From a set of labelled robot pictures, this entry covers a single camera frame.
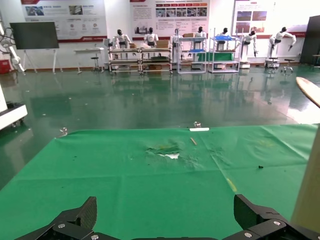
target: reflective floor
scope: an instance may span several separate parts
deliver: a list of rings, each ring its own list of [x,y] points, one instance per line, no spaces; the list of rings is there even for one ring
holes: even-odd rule
[[[320,86],[320,70],[294,69],[290,76],[264,68],[215,75],[0,75],[6,100],[23,101],[28,110],[24,126],[0,131],[0,189],[62,128],[186,128],[194,121],[205,127],[320,123],[320,110],[295,83],[299,76]]]

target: blue tray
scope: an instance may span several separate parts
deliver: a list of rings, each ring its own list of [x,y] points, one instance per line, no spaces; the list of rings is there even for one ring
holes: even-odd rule
[[[216,36],[215,40],[217,40],[217,41],[231,41],[231,40],[233,40],[233,38],[230,36]]]
[[[204,49],[192,49],[189,51],[189,53],[201,53],[201,52],[204,52],[205,50]]]

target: green mat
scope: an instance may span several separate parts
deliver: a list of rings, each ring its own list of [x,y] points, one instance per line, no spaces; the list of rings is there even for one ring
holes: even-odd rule
[[[234,54],[233,53],[226,53],[226,52],[207,52],[206,53],[206,61],[207,62],[212,62],[212,58],[214,55],[214,60],[215,61],[233,61],[234,60]],[[204,53],[198,53],[198,61],[199,62],[204,62],[205,61],[205,54]]]
[[[235,193],[290,219],[316,130],[87,130],[54,139],[0,191],[1,239],[47,225],[89,196],[97,197],[94,230],[121,240],[222,239],[241,230]],[[178,159],[159,155],[172,153]]]

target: shelf cart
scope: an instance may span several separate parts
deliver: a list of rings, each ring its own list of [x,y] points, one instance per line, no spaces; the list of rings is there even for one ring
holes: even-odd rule
[[[231,44],[229,42],[234,42],[234,50],[222,50],[222,51],[218,51],[218,42],[219,41],[225,41],[227,42],[227,46],[231,46]],[[242,42],[238,37],[231,37],[231,36],[216,36],[216,29],[214,29],[213,31],[213,37],[210,37],[209,40],[209,46],[211,47],[211,44],[213,42],[213,48],[212,51],[210,50],[210,53],[212,53],[212,68],[209,69],[210,73],[238,73],[240,70],[240,56],[237,58],[236,60],[236,50],[237,50],[237,43],[240,43],[240,49],[241,49],[241,45]],[[215,54],[219,54],[219,53],[223,53],[223,54],[232,54],[232,59],[233,60],[226,60],[226,61],[219,61],[219,60],[215,60]],[[215,69],[215,65],[225,65],[225,69]]]
[[[183,38],[179,38],[178,39],[178,43],[179,45],[182,44],[182,42],[190,42],[191,44],[195,44],[195,43],[201,43],[202,48],[201,49],[192,49],[192,50],[188,50],[188,51],[181,51],[180,47],[178,47],[178,56],[181,56],[182,53],[188,53],[188,54],[192,54],[193,55],[193,61],[192,62],[188,62],[187,64],[202,64],[202,68],[203,70],[200,71],[182,71],[181,65],[184,65],[185,63],[182,62],[182,60],[180,59],[180,57],[177,58],[176,61],[176,70],[178,72],[178,74],[204,74],[207,72],[207,64],[206,64],[206,59],[207,59],[207,52],[205,49],[205,41],[207,39],[205,37],[183,37]],[[204,54],[204,62],[201,61],[195,61],[195,55],[196,54]]]
[[[122,54],[136,54],[137,59],[115,59],[113,55],[121,56]],[[123,48],[123,49],[108,49],[109,71],[113,73],[138,72],[141,73],[141,49],[140,48]],[[128,69],[114,70],[113,66],[128,66]]]
[[[171,52],[172,49],[169,48],[141,48],[140,53],[141,53],[141,60],[140,60],[140,70],[141,73],[145,72],[170,72],[171,74],[173,73],[172,71],[172,61],[171,61]],[[169,56],[163,59],[152,59],[152,58],[144,58],[144,56],[149,56],[150,53],[169,53]],[[160,65],[160,66],[169,66],[169,69],[144,69],[146,66],[150,65]]]

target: screw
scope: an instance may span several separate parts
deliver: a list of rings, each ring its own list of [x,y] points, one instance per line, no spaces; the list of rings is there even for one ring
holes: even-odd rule
[[[252,238],[252,234],[251,234],[251,233],[246,232],[244,235],[245,235],[247,238]]]

